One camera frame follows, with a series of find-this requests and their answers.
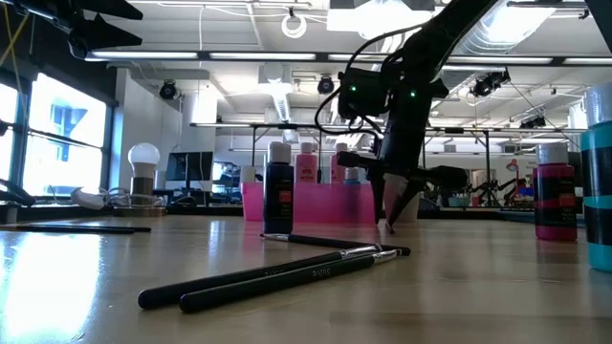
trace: teal container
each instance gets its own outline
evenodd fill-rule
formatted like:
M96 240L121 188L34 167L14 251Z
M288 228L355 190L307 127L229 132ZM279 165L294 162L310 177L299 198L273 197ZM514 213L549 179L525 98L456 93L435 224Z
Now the teal container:
M588 258L594 269L612 272L612 84L587 91L585 108L589 130L580 150Z

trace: paintbrush ferrule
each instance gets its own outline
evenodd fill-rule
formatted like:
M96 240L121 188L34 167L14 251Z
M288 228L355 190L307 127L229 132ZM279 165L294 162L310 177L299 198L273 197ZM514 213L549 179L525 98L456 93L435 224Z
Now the paintbrush ferrule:
M394 260L398 256L402 254L398 249L393 249L389 251L379 252L372 255L374 257L374 265L386 263Z

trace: black paintbrush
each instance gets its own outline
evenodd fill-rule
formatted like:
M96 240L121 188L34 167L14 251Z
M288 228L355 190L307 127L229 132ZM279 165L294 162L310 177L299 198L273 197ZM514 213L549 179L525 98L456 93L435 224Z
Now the black paintbrush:
M313 267L296 269L269 277L257 278L209 290L196 291L183 295L179 306L183 312L203 311L230 302L305 285L360 269L368 269L379 263L392 260L399 254L400 252L397 249L366 254L348 260L319 264Z
M320 247L342 248L342 249L373 245L373 244L367 244L367 243L358 243L358 242L351 242L351 241L338 240L338 239L317 238L317 237L309 237L309 236L295 235L295 234L259 234L259 236L261 236L262 238L276 240L276 241L313 245L313 246L320 246ZM410 255L410 248L408 247L394 247L390 245L381 245L381 247L383 250L397 249L402 252L401 254L403 256Z
M378 252L379 250L379 246L347 249L290 263L284 263L258 269L248 269L245 271L233 272L220 276L200 278L197 280L187 281L183 283L143 290L138 296L138 305L145 310L156 309L162 306L177 304L179 303L181 296L190 292L207 290L211 288L225 286L228 284L244 282L255 278L271 276L295 269L302 269L319 264L336 262L352 258L360 254Z
M41 228L45 228L45 227L53 227L53 228L74 228L74 229L81 229L84 228L85 230L89 230L91 228L93 229L131 229L134 230L136 232L150 232L151 228L150 227L140 227L140 226L98 226L98 225L83 225L83 224L27 224L27 225L22 225L22 226L28 226L28 227L41 227Z

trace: robotic arm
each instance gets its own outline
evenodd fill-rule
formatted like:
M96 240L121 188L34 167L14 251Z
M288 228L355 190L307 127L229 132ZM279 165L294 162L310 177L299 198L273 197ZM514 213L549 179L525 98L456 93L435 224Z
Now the robotic arm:
M392 230L408 202L423 189L425 181L434 184L452 181L464 187L463 169L445 167L435 180L419 169L418 161L426 125L435 97L446 97L448 89L437 79L452 50L471 27L496 3L496 0L453 0L442 12L423 25L397 52L382 64L381 72L347 67L340 76L339 114L344 119L378 116L389 112L382 141L375 140L376 160L357 161L353 153L340 153L339 163L360 165L368 170L374 192L376 214L383 205L384 173L411 180L406 191L393 205L387 224Z

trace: wooden table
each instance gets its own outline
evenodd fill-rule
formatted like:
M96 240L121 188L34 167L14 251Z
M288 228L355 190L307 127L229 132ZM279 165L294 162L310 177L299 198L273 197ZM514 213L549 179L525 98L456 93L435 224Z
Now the wooden table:
M610 343L612 275L531 225L421 221L295 232L408 245L408 258L185 315L143 312L140 290L331 251L263 242L241 218L87 219L150 234L0 232L0 342Z

